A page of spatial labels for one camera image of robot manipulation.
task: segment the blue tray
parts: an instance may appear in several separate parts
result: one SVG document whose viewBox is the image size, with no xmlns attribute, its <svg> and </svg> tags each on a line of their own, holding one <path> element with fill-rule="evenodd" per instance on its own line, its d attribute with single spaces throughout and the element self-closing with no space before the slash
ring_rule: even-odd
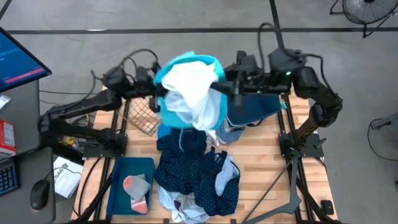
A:
<svg viewBox="0 0 398 224">
<path fill-rule="evenodd" d="M 152 158 L 117 157 L 113 167 L 112 185 L 106 213 L 108 215 L 145 215 L 131 209 L 130 196 L 123 188 L 123 181 L 127 176 L 139 174 L 145 174 L 145 179 L 150 184 L 149 191 L 145 194 L 149 212 L 154 170 L 155 164 Z"/>
</svg>

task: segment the gray floor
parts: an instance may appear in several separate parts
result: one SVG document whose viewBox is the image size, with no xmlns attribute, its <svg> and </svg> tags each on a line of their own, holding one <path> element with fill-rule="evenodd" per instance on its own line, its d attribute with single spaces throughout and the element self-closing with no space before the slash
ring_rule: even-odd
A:
<svg viewBox="0 0 398 224">
<path fill-rule="evenodd" d="M 333 0 L 276 0 L 282 28 L 359 27 L 344 16 L 330 16 Z M 143 29 L 183 27 L 257 27 L 272 21 L 267 0 L 13 0 L 0 21 L 7 30 Z M 398 27 L 398 16 L 385 27 Z M 40 89 L 89 91 L 89 69 L 101 74 L 130 51 L 150 48 L 160 63 L 188 50 L 233 62 L 237 50 L 258 56 L 255 33 L 15 35 L 54 75 L 40 80 Z M 273 33 L 262 36 L 264 52 L 277 47 Z M 320 54 L 330 85 L 344 99 L 331 127 L 319 133 L 324 144 L 330 187 L 339 219 L 345 223 L 397 223 L 397 162 L 376 157 L 366 139 L 370 120 L 398 111 L 395 97 L 398 32 L 377 32 L 367 39 L 360 32 L 283 33 L 286 47 Z M 149 55 L 138 57 L 145 65 Z M 319 62 L 309 65 L 319 72 Z M 68 103 L 82 96 L 41 93 L 42 100 Z M 50 105 L 41 104 L 42 113 Z M 380 154 L 398 159 L 397 132 L 371 132 Z M 72 200 L 57 204 L 56 223 L 72 212 Z"/>
</svg>

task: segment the computer screen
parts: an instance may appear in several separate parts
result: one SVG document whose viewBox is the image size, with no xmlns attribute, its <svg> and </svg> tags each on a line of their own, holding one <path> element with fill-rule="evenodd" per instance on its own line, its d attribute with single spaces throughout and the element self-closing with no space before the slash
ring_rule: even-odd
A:
<svg viewBox="0 0 398 224">
<path fill-rule="evenodd" d="M 0 29 L 0 92 L 50 74 L 42 62 Z"/>
</svg>

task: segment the wooden table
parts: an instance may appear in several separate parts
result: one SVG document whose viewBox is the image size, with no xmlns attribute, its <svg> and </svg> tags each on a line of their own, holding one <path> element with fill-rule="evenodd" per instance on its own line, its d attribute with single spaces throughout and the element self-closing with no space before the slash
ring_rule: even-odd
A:
<svg viewBox="0 0 398 224">
<path fill-rule="evenodd" d="M 295 95 L 290 96 L 290 104 L 294 116 L 296 127 L 299 127 L 308 117 L 309 104 L 307 100 L 300 99 Z M 286 111 L 283 111 L 284 123 L 286 131 L 289 131 L 289 123 Z M 97 112 L 94 128 L 102 129 L 111 126 L 113 112 Z M 126 156 L 128 157 L 152 157 L 157 167 L 159 163 L 160 153 L 156 149 L 156 134 L 152 137 L 141 133 L 133 125 L 128 124 L 126 129 L 129 141 L 127 145 Z M 264 194 L 270 184 L 277 177 L 279 172 L 285 167 L 285 159 L 280 155 L 278 136 L 279 124 L 277 115 L 273 115 L 265 119 L 259 127 L 247 128 L 239 141 L 228 146 L 223 146 L 217 150 L 226 150 L 228 154 L 233 155 L 235 163 L 241 171 L 239 183 L 239 201 L 235 215 L 225 217 L 215 216 L 208 220 L 208 223 L 230 223 L 231 219 L 236 219 L 241 223 L 243 218 L 248 214 L 252 207 L 257 203 Z M 96 158 L 88 159 L 85 162 L 81 184 L 75 201 L 75 209 L 78 209 L 78 199 L 82 183 L 86 179 L 87 173 L 93 165 Z M 113 159 L 110 164 L 109 172 L 113 167 Z M 83 194 L 82 211 L 90 204 L 94 196 L 98 192 L 101 173 L 103 169 L 104 159 L 101 159 L 93 170 Z M 303 164 L 305 175 L 307 178 L 308 188 L 314 199 L 320 203 L 321 200 L 331 200 L 328 177 L 325 168 L 315 159 L 304 158 Z M 162 223 L 164 218 L 170 219 L 171 214 L 164 209 L 159 203 L 159 195 L 157 193 L 157 183 L 154 182 L 152 188 L 151 210 L 144 216 L 112 216 L 112 223 Z M 101 219 L 105 218 L 108 194 L 104 196 Z M 258 216 L 279 207 L 289 201 L 289 177 L 287 173 L 279 179 L 274 188 L 269 192 L 268 196 L 258 206 L 251 217 Z M 300 204 L 302 211 L 305 210 L 304 202 Z M 295 223 L 295 217 L 289 214 L 278 214 L 263 220 L 261 223 Z"/>
</svg>

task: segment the white cloth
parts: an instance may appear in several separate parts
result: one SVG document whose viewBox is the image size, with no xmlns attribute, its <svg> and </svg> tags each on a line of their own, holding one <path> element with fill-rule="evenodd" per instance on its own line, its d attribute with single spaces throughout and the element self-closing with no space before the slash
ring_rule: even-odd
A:
<svg viewBox="0 0 398 224">
<path fill-rule="evenodd" d="M 174 223 L 184 222 L 187 224 L 205 223 L 209 216 L 202 207 L 195 204 L 193 193 L 183 195 L 178 192 L 168 192 L 163 187 L 158 187 L 160 204 L 171 211 Z"/>
<path fill-rule="evenodd" d="M 233 164 L 233 156 L 227 156 L 225 158 L 222 170 L 217 174 L 216 177 L 216 193 L 221 196 L 224 192 L 225 185 L 231 179 L 239 175 L 239 169 Z"/>
<path fill-rule="evenodd" d="M 163 77 L 162 85 L 168 89 L 164 100 L 167 110 L 197 130 L 213 128 L 220 116 L 221 93 L 210 88 L 218 81 L 215 64 L 188 62 L 176 64 Z"/>
</svg>

